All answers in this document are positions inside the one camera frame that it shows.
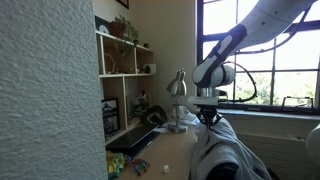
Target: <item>lamp shade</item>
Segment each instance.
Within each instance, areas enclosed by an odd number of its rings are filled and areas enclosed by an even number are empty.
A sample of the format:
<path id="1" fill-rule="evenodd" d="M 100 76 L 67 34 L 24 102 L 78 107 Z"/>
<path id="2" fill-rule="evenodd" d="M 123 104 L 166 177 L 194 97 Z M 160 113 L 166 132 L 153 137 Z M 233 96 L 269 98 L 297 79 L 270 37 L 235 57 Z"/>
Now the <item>lamp shade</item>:
<path id="1" fill-rule="evenodd" d="M 170 82 L 167 87 L 167 91 L 171 93 L 171 95 L 184 96 L 187 94 L 186 83 L 184 82 L 185 72 L 183 68 L 178 70 L 176 79 Z"/>

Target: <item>black cable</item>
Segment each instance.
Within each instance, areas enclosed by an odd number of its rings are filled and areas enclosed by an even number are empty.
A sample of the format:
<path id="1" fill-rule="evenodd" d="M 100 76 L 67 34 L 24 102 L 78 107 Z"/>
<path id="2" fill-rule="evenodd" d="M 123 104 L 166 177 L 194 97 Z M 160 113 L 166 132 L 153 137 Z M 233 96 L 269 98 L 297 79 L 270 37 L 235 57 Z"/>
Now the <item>black cable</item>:
<path id="1" fill-rule="evenodd" d="M 233 63 L 233 64 L 239 66 L 241 69 L 243 69 L 246 72 L 246 74 L 249 76 L 249 78 L 250 78 L 250 80 L 251 80 L 251 82 L 253 84 L 253 88 L 254 88 L 254 92 L 253 92 L 252 96 L 250 96 L 249 98 L 239 99 L 239 100 L 227 100 L 227 102 L 246 102 L 246 101 L 250 101 L 250 100 L 256 98 L 257 97 L 257 86 L 256 86 L 256 82 L 254 81 L 254 79 L 251 76 L 250 72 L 246 68 L 244 68 L 243 66 L 241 66 L 240 64 L 238 64 L 236 62 L 226 61 L 223 64 L 227 64 L 227 63 Z"/>
<path id="2" fill-rule="evenodd" d="M 243 52 L 238 51 L 238 52 L 235 52 L 234 55 L 264 53 L 264 52 L 274 50 L 274 49 L 284 45 L 286 42 L 288 42 L 298 32 L 298 29 L 301 26 L 301 24 L 304 22 L 304 19 L 306 18 L 307 14 L 309 13 L 310 8 L 311 8 L 311 6 L 304 11 L 304 14 L 301 17 L 301 19 L 300 19 L 299 23 L 297 24 L 297 26 L 295 26 L 295 28 L 289 33 L 289 37 L 287 37 L 287 39 L 283 40 L 281 43 L 275 45 L 272 48 L 266 49 L 266 50 L 261 49 L 259 51 L 243 51 Z"/>

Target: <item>window frame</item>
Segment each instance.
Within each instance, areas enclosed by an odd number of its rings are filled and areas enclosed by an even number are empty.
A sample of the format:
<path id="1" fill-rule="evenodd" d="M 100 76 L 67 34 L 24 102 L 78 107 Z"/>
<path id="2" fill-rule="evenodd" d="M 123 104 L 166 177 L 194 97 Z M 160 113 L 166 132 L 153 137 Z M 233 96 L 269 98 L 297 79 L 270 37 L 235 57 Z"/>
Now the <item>window frame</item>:
<path id="1" fill-rule="evenodd" d="M 197 57 L 197 64 L 200 64 L 202 62 L 202 60 L 204 59 L 203 57 L 203 44 L 205 42 L 211 42 L 211 41 L 219 41 L 220 39 L 222 39 L 223 37 L 225 37 L 226 33 L 217 33 L 217 34 L 207 34 L 204 35 L 203 32 L 203 19 L 204 19 L 204 4 L 207 3 L 214 3 L 214 1 L 210 1 L 210 2 L 204 2 L 204 0 L 196 0 L 197 1 L 197 53 L 196 53 L 196 57 Z M 238 11 L 238 0 L 236 0 L 236 11 Z M 295 27 L 298 25 L 298 23 L 293 23 L 284 33 L 290 33 L 293 29 L 295 29 Z M 307 21 L 304 22 L 302 25 L 299 26 L 298 28 L 298 32 L 302 32 L 302 31 L 310 31 L 310 30 L 320 30 L 320 20 L 314 20 L 314 21 Z M 311 109 L 311 108 L 305 108 L 305 107 L 286 107 L 283 108 L 279 105 L 259 105 L 259 104 L 239 104 L 239 103 L 232 103 L 232 102 L 224 102 L 224 103 L 219 103 L 218 108 L 221 109 L 234 109 L 234 110 L 249 110 L 249 111 L 261 111 L 261 112 L 283 112 L 283 113 L 293 113 L 293 114 L 316 114 L 319 115 L 320 114 L 320 93 L 319 93 L 319 89 L 320 89 L 320 69 L 319 67 L 316 68 L 318 70 L 318 80 L 316 83 L 316 97 L 313 99 L 314 100 L 314 104 L 316 104 L 316 106 Z M 314 71 L 315 69 L 309 69 L 309 70 L 301 70 L 301 71 Z M 294 69 L 290 69 L 290 70 L 275 70 L 274 68 L 270 71 L 271 73 L 273 73 L 273 76 L 276 72 L 279 71 L 288 71 L 288 72 L 297 72 Z M 271 86 L 274 86 L 274 78 L 271 79 Z M 273 98 L 273 88 L 271 88 L 270 91 L 270 98 Z M 201 90 L 198 89 L 198 96 L 200 96 Z"/>

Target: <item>wall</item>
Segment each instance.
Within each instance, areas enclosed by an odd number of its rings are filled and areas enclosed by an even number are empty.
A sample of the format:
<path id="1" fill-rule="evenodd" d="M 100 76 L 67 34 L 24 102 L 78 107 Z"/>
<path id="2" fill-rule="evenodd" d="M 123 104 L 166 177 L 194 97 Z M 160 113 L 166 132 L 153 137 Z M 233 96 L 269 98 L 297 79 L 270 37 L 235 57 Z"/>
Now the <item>wall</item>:
<path id="1" fill-rule="evenodd" d="M 115 0 L 94 0 L 95 15 L 113 21 L 119 13 L 137 27 L 140 44 L 149 43 L 157 64 L 156 101 L 167 112 L 172 110 L 168 84 L 176 77 L 177 70 L 186 71 L 187 96 L 180 102 L 189 110 L 189 96 L 195 95 L 191 73 L 195 67 L 195 0 L 130 0 L 129 10 Z"/>
<path id="2" fill-rule="evenodd" d="M 3 0 L 0 179 L 108 179 L 92 2 Z"/>

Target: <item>window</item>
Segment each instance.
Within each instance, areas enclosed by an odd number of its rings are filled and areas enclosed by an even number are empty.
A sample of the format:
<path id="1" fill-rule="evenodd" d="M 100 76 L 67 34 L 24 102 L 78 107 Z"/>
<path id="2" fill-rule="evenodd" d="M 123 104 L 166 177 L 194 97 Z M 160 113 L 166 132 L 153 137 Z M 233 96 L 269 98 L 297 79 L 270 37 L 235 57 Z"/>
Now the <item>window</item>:
<path id="1" fill-rule="evenodd" d="M 200 63 L 238 22 L 246 17 L 258 0 L 198 0 L 198 45 Z M 254 109 L 261 111 L 320 112 L 320 2 L 311 7 L 305 23 L 284 45 L 264 53 L 236 54 L 226 61 L 243 66 L 253 77 L 257 97 L 237 103 L 254 92 L 254 86 L 246 72 L 230 64 L 236 70 L 236 80 L 217 89 L 228 92 L 230 101 L 219 103 L 220 108 Z M 275 39 L 241 51 L 258 51 L 273 48 L 289 37 L 299 23 L 302 14 L 291 27 Z"/>

